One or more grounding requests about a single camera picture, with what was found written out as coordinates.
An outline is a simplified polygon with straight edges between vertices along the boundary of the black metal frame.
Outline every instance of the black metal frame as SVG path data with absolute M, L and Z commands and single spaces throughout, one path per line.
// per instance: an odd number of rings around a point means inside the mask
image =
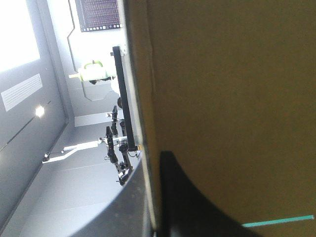
M 124 76 L 122 58 L 121 58 L 119 46 L 113 47 L 113 55 L 115 59 L 115 67 L 117 69 L 118 86 L 119 86 L 120 98 L 121 98 L 123 114 L 124 114 L 128 151 L 130 152 L 137 151 L 138 148 L 135 145 L 135 140 L 134 140 L 134 133 L 133 133 L 133 128 L 132 128 L 132 121 L 130 117 L 127 91 L 126 91 L 126 85 L 125 85 L 125 76 Z

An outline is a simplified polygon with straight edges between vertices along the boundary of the digital display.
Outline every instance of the digital display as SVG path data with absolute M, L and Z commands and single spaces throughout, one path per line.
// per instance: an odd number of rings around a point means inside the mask
M 121 28 L 118 0 L 76 0 L 81 32 Z

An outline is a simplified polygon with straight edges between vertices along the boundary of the bright light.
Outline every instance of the bright light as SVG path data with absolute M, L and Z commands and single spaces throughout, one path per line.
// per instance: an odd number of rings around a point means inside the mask
M 120 95 L 118 77 L 115 77 L 113 80 L 111 80 L 111 88 L 116 94 Z
M 38 106 L 35 110 L 35 115 L 41 118 L 45 114 L 45 109 L 43 106 Z
M 0 72 L 40 58 L 25 0 L 0 0 Z

